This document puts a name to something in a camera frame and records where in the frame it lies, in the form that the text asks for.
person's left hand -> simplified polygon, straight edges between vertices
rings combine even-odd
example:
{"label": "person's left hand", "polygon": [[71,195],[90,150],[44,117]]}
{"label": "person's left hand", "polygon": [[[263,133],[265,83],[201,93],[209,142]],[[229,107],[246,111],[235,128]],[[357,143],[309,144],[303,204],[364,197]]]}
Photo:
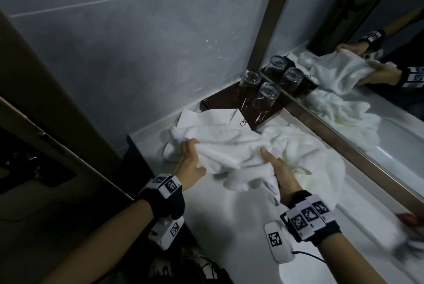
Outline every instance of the person's left hand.
{"label": "person's left hand", "polygon": [[376,61],[368,62],[368,65],[374,68],[375,72],[372,72],[367,77],[363,78],[362,80],[359,80],[358,83],[356,83],[357,86],[364,85],[367,83],[386,83],[390,85],[396,85],[400,81],[402,71],[398,68]]}
{"label": "person's left hand", "polygon": [[196,139],[190,139],[181,143],[181,152],[183,158],[174,171],[174,176],[180,180],[183,190],[193,186],[201,177],[206,174],[206,168],[197,167],[199,156],[194,145],[200,143]]}

white device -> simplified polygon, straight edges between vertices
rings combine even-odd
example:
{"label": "white device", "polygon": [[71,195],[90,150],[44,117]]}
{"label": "white device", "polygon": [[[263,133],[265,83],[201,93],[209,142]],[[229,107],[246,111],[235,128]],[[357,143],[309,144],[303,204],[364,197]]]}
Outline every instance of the white device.
{"label": "white device", "polygon": [[289,263],[294,260],[293,248],[288,240],[291,235],[282,221],[274,220],[265,224],[264,231],[272,257],[277,264]]}
{"label": "white device", "polygon": [[173,220],[170,216],[160,218],[150,230],[148,238],[156,243],[162,250],[167,250],[183,224],[184,218],[182,216],[177,220]]}

mirror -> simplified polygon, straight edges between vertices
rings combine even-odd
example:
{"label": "mirror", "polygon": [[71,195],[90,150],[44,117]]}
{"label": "mirror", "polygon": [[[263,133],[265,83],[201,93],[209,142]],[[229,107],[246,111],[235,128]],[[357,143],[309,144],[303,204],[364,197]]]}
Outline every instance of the mirror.
{"label": "mirror", "polygon": [[[337,0],[327,23],[337,8],[344,8],[341,2],[349,4]],[[424,0],[375,0],[369,13],[349,24],[349,18],[359,19],[360,9],[371,5],[363,2],[355,1],[355,8],[345,14],[347,21],[340,19],[329,34],[350,31],[346,39],[318,55],[311,49],[319,45],[317,35],[314,44],[287,48],[284,33],[292,32],[285,17],[287,10],[292,12],[289,1],[261,72],[370,160],[424,196]]]}

folded towel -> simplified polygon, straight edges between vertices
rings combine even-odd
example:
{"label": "folded towel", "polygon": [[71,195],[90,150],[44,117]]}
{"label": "folded towel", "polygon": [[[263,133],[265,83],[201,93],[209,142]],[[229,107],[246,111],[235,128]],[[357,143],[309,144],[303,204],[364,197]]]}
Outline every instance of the folded towel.
{"label": "folded towel", "polygon": [[[212,118],[216,115],[222,115],[221,119]],[[304,189],[319,195],[329,207],[335,207],[345,174],[343,160],[337,152],[294,126],[270,126],[260,135],[244,119],[240,120],[240,116],[239,110],[218,109],[201,114],[184,110],[177,126],[170,131],[171,140],[165,147],[164,158],[177,160],[179,144],[196,138],[200,141],[196,144],[199,164],[207,173],[227,172],[224,186],[229,190],[264,188],[278,205],[280,197],[273,167],[263,160],[259,151],[265,147],[287,162]],[[207,124],[205,118],[219,123]]]}
{"label": "folded towel", "polygon": [[338,95],[348,93],[360,79],[374,71],[363,58],[347,49],[321,57],[303,52],[297,63],[307,70],[306,74],[316,78],[313,81],[320,88]]}
{"label": "folded towel", "polygon": [[334,93],[315,90],[305,97],[304,104],[309,111],[365,152],[375,149],[380,143],[377,129],[381,118],[367,113],[369,103],[344,101]]}

drinking glass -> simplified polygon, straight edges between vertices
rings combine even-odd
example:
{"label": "drinking glass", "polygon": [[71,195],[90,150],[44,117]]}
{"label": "drinking glass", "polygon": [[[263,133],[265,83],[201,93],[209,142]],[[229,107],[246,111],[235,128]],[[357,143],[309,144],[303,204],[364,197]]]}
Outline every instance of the drinking glass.
{"label": "drinking glass", "polygon": [[264,70],[264,74],[272,81],[277,83],[284,74],[287,61],[284,57],[274,55],[269,60],[268,66]]}
{"label": "drinking glass", "polygon": [[271,110],[278,95],[280,95],[280,91],[277,84],[265,82],[261,85],[258,94],[252,101],[253,108],[259,112],[255,122],[261,122],[265,118],[265,115]]}
{"label": "drinking glass", "polygon": [[249,101],[256,95],[261,79],[261,74],[255,70],[247,69],[243,73],[236,96],[237,106],[240,110],[246,109]]}
{"label": "drinking glass", "polygon": [[290,67],[278,82],[278,86],[287,93],[292,94],[304,77],[305,73],[302,70],[296,67]]}

